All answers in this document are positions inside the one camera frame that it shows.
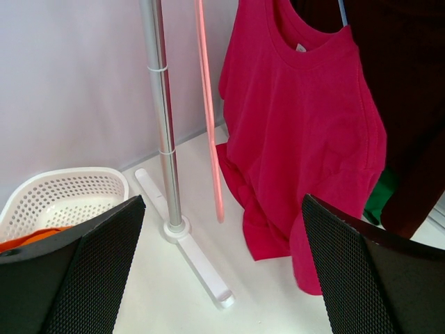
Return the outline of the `green t shirt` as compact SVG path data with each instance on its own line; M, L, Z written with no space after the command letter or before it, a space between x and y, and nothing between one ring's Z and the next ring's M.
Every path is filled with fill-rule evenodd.
M381 224L382 211L398 188L398 185L399 177L390 167L386 167L373 188L364 208L363 215L370 223L374 225Z

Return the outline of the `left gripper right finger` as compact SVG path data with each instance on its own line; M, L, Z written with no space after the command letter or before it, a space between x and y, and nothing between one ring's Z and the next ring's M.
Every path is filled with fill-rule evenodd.
M311 194L302 216L333 333L444 332L444 250Z

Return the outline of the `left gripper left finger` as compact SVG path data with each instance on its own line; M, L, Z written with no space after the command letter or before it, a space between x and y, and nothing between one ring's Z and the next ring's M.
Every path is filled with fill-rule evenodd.
M145 215L141 196L1 253L2 333L112 333Z

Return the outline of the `pink wire hanger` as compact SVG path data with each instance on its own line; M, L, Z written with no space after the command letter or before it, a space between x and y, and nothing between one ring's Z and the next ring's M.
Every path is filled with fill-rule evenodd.
M194 1L197 27L197 43L200 58L200 71L202 80L202 92L204 112L206 118L207 138L209 144L209 156L211 161L211 173L213 179L213 195L216 206L216 217L219 223L225 220L225 208L222 195L218 154L216 150L215 119L213 110L213 96L211 90L211 75L209 68L209 56L207 49L207 37L204 19L203 1Z

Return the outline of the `orange t shirt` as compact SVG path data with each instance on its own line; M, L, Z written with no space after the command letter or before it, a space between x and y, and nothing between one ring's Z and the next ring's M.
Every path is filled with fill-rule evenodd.
M1 243L0 251L3 253L5 251L9 251L14 248L32 244L34 242L40 241L42 239L46 239L47 237L50 237L50 236L53 236L60 232L63 232L65 230L68 230L70 228L71 228L71 226L57 227L57 228L46 228L46 229L37 230L37 231L35 231L31 234L28 234L26 236L19 237L16 239L11 239L11 240Z

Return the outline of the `maroon t shirt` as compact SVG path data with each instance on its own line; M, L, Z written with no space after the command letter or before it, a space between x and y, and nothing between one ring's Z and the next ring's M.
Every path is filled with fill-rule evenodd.
M444 2L344 1L399 185L381 224L410 238L444 193ZM308 25L343 26L337 1L294 1Z

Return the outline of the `blue wire hanger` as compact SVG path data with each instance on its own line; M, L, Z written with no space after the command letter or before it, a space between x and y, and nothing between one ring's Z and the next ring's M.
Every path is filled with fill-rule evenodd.
M343 2L343 0L338 0L337 2L338 2L339 12L340 12L340 16L341 16L341 23L343 26L347 26L348 19L347 19L347 15L346 15L346 9L344 6L344 2Z

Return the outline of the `pink t shirt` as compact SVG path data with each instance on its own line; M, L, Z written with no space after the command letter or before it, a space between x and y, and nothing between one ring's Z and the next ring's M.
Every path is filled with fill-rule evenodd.
M217 151L247 247L254 260L291 257L299 288L318 296L303 198L358 218L385 167L352 32L317 31L289 1L240 1L219 92L229 137Z

